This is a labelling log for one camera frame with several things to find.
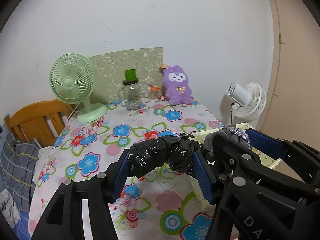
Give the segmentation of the grey sock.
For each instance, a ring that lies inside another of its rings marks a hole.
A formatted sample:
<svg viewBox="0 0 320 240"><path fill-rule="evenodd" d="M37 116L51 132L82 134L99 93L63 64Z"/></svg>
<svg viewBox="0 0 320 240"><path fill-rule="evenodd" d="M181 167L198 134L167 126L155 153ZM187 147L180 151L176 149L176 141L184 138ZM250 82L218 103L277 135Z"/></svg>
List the grey sock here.
<svg viewBox="0 0 320 240"><path fill-rule="evenodd" d="M214 133L209 133L206 135L203 143L203 149L206 155L209 157L213 157L214 146L213 146L213 138L216 135L225 135L229 139L234 140L240 145L247 147L249 150L252 149L250 144L249 136L243 130L237 128L236 126L225 126L222 129L218 130Z"/></svg>

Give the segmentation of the black plastic bag roll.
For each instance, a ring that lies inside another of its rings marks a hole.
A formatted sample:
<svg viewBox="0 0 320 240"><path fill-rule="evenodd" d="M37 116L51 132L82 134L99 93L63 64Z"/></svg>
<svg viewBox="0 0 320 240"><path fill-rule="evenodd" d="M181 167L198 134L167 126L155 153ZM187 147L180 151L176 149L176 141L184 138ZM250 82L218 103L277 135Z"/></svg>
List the black plastic bag roll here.
<svg viewBox="0 0 320 240"><path fill-rule="evenodd" d="M168 164L174 172L195 177L193 154L202 145L187 135L165 135L133 144L129 149L129 177L141 178L157 167Z"/></svg>

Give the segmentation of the beige door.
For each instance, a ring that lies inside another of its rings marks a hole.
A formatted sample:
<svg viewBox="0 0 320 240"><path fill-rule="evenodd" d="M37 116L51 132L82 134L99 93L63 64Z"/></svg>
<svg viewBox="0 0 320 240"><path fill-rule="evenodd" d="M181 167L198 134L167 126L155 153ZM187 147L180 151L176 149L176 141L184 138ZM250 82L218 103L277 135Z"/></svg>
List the beige door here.
<svg viewBox="0 0 320 240"><path fill-rule="evenodd" d="M319 26L302 0L270 0L274 49L257 129L319 149Z"/></svg>

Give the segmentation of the white standing fan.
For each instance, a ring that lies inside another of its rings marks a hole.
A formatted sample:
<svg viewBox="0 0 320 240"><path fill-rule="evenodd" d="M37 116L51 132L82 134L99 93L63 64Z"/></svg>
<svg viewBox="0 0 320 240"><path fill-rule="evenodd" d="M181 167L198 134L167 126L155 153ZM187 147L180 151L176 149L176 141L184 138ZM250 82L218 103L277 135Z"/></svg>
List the white standing fan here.
<svg viewBox="0 0 320 240"><path fill-rule="evenodd" d="M266 106L266 93L255 82L244 86L231 83L227 95L232 100L231 122L234 118L240 122L252 122L259 118Z"/></svg>

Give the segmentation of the glass mason jar mug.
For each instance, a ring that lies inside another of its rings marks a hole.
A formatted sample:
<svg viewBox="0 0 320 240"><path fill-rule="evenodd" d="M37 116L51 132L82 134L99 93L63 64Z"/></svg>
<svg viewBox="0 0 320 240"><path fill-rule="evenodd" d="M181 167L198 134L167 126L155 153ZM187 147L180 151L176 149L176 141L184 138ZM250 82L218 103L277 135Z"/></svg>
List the glass mason jar mug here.
<svg viewBox="0 0 320 240"><path fill-rule="evenodd" d="M140 109L141 99L138 80L123 81L123 86L118 90L119 102L122 106L126 107L128 111Z"/></svg>

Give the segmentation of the small jar orange lid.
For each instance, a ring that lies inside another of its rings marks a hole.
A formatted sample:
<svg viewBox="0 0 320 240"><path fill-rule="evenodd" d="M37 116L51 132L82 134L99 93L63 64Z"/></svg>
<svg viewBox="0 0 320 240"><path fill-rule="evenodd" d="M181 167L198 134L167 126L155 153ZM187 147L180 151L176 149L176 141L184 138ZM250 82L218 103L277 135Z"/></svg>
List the small jar orange lid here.
<svg viewBox="0 0 320 240"><path fill-rule="evenodd" d="M159 100L160 87L149 86L148 87L148 99L150 102L157 102Z"/></svg>

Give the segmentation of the wooden chair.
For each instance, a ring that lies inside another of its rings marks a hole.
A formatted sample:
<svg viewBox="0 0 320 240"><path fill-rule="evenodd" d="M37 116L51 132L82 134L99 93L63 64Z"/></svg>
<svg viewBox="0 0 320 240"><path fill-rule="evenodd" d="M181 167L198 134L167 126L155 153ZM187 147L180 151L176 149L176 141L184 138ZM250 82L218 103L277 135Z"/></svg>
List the wooden chair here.
<svg viewBox="0 0 320 240"><path fill-rule="evenodd" d="M69 116L74 109L60 100L40 101L21 108L13 116L6 115L4 122L15 138L21 142L37 140L41 146L52 146L66 123L62 116Z"/></svg>

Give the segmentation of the green cup on jar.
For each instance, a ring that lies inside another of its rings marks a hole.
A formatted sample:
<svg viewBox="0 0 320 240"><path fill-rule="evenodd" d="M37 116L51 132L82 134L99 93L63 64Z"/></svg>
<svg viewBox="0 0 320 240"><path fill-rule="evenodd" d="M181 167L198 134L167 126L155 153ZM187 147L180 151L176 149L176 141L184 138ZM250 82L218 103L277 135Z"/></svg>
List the green cup on jar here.
<svg viewBox="0 0 320 240"><path fill-rule="evenodd" d="M137 79L135 69L127 69L124 71L125 80L128 82L133 82Z"/></svg>

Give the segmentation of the grey plaid bedding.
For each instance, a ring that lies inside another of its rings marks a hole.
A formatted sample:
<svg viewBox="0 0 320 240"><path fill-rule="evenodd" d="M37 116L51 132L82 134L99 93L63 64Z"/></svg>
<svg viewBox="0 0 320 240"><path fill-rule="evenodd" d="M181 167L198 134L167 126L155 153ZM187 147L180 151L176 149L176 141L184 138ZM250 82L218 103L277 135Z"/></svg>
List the grey plaid bedding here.
<svg viewBox="0 0 320 240"><path fill-rule="evenodd" d="M12 229L20 222L20 213L29 212L39 149L11 133L1 137L1 212Z"/></svg>

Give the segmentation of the purple plush bunny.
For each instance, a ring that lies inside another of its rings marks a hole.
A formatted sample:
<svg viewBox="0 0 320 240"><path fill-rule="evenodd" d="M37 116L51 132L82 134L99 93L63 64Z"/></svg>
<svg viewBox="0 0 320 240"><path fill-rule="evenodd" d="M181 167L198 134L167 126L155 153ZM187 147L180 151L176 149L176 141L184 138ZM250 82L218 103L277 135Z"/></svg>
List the purple plush bunny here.
<svg viewBox="0 0 320 240"><path fill-rule="evenodd" d="M165 96L172 106L192 103L192 91L189 87L188 76L181 66L161 64L163 70L163 86Z"/></svg>

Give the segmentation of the green desk fan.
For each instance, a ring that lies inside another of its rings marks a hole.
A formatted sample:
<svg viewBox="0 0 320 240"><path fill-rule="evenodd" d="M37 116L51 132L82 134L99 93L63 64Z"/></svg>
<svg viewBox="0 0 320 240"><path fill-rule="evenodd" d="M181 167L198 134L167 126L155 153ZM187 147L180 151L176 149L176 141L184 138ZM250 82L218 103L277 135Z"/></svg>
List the green desk fan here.
<svg viewBox="0 0 320 240"><path fill-rule="evenodd" d="M90 103L95 82L93 63L87 57L69 53L59 57L49 72L49 84L54 95L67 104L83 104L78 122L92 122L107 112L103 103Z"/></svg>

